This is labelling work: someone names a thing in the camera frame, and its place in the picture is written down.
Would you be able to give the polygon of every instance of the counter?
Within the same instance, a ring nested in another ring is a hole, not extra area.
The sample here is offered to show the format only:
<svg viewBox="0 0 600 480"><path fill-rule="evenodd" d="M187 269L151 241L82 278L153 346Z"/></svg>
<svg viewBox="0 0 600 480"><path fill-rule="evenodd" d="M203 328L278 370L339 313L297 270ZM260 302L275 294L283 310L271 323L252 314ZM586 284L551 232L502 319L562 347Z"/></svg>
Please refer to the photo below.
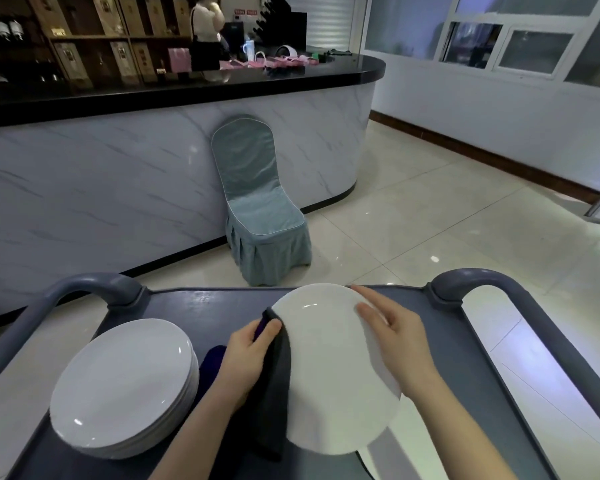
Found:
<svg viewBox="0 0 600 480"><path fill-rule="evenodd" d="M209 140L234 114L272 128L296 206L346 194L383 75L384 62L353 55L0 104L0 314L65 276L123 272L221 239L226 202Z"/></svg>

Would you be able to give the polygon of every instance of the black countertop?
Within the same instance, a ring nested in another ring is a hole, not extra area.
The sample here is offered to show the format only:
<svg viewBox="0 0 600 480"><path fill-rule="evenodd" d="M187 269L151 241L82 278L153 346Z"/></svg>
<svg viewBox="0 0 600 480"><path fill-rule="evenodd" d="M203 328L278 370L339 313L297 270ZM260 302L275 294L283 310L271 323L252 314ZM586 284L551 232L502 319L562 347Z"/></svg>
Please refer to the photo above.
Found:
<svg viewBox="0 0 600 480"><path fill-rule="evenodd" d="M334 56L317 66L211 71L205 73L206 79L201 73L191 73L186 80L114 90L88 89L55 98L32 91L0 103L0 127L355 86L382 79L385 67L380 59L353 54Z"/></svg>

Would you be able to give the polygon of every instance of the tile floor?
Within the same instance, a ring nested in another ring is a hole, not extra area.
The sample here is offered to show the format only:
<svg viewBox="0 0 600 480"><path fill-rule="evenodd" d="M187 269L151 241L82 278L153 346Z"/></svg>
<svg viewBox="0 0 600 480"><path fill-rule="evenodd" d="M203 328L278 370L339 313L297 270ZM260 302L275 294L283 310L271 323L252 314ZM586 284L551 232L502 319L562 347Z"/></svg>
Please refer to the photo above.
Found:
<svg viewBox="0 0 600 480"><path fill-rule="evenodd" d="M560 201L370 122L355 191L308 216L313 265L293 270L283 285L423 285L456 267L495 269L536 297L600 375L600 225ZM246 285L227 247L141 281L152 289ZM600 480L600 421L504 294L475 290L464 309L560 478ZM104 313L104 304L91 298L59 307L0 377L0 477Z"/></svg>

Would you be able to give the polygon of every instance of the computer monitor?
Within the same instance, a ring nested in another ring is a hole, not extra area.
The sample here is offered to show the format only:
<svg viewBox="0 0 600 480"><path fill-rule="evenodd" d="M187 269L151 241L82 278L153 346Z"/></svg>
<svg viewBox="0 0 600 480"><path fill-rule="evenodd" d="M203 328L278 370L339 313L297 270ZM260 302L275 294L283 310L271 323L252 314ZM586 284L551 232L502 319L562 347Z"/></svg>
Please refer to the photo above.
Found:
<svg viewBox="0 0 600 480"><path fill-rule="evenodd" d="M227 44L229 44L230 54L242 53L242 45L244 44L243 22L225 23L224 28L220 30L220 35L222 35Z"/></svg>

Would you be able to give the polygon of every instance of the black skirt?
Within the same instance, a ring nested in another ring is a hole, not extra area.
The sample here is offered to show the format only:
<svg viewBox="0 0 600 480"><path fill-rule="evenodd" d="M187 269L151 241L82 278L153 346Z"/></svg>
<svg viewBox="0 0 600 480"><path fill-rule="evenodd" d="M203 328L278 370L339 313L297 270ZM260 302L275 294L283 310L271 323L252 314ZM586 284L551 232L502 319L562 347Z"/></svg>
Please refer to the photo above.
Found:
<svg viewBox="0 0 600 480"><path fill-rule="evenodd" d="M191 70L220 70L221 51L220 42L191 42Z"/></svg>

